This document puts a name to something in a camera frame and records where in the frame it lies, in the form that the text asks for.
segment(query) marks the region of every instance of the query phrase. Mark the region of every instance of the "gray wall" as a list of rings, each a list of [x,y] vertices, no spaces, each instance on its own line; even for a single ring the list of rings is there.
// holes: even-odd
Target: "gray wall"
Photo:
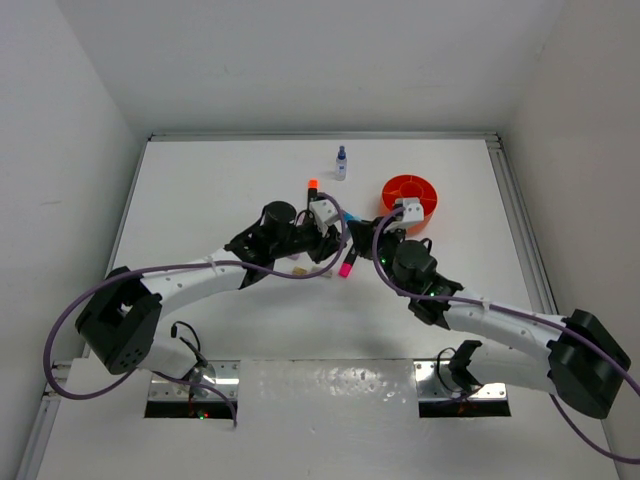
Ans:
[[[640,4],[567,2],[506,135],[560,310],[591,310],[640,376]],[[607,430],[640,455],[624,386]],[[638,467],[624,467],[638,478]]]
[[[0,478],[10,479],[45,384],[45,336],[104,274],[140,145],[54,0],[1,9]],[[66,329],[57,358],[80,343]]]
[[[132,125],[495,129],[562,0],[58,0]]]

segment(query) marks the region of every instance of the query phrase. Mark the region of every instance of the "white wall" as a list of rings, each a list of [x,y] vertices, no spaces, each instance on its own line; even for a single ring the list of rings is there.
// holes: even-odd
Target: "white wall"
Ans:
[[[0,478],[9,479],[40,403],[45,336],[104,274],[140,144],[54,0],[0,9]],[[80,344],[68,328],[56,357]]]
[[[640,3],[571,0],[506,136],[560,309],[591,310],[640,377]],[[607,427],[640,456],[639,400]],[[624,467],[638,478],[638,467]]]
[[[562,0],[58,0],[135,128],[495,129]]]

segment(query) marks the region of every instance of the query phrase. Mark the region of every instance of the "clear plastic bottle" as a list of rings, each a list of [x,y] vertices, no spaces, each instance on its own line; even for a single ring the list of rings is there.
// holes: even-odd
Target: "clear plastic bottle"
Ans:
[[[344,180],[345,178],[347,178],[347,152],[344,147],[340,147],[336,157],[336,180]]]

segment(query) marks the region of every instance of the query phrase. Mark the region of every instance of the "red container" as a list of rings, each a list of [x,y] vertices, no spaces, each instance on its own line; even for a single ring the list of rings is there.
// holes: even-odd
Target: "red container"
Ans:
[[[385,183],[380,196],[380,213],[386,215],[393,209],[398,198],[409,197],[418,197],[424,209],[424,220],[408,230],[409,234],[415,235],[427,226],[438,205],[436,189],[424,178],[415,175],[398,175]]]

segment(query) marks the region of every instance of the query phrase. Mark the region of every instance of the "white work surface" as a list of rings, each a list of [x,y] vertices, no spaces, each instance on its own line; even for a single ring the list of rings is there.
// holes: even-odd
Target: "white work surface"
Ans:
[[[331,176],[340,143],[344,182]],[[302,208],[313,177],[345,210],[373,218],[385,181],[405,173],[438,191],[424,235],[439,271],[529,308],[483,140],[149,143],[114,266],[213,252],[272,200]],[[360,259],[348,280],[266,278],[179,310],[160,328],[187,321],[208,358],[242,360],[238,428],[143,418],[150,374],[137,372],[100,399],[62,401],[38,478],[617,478],[542,393],[510,387],[512,417],[420,419],[410,359],[473,337],[425,326],[406,305]],[[110,380],[92,355],[74,361],[67,385],[90,391]],[[573,417],[606,445],[600,422]]]

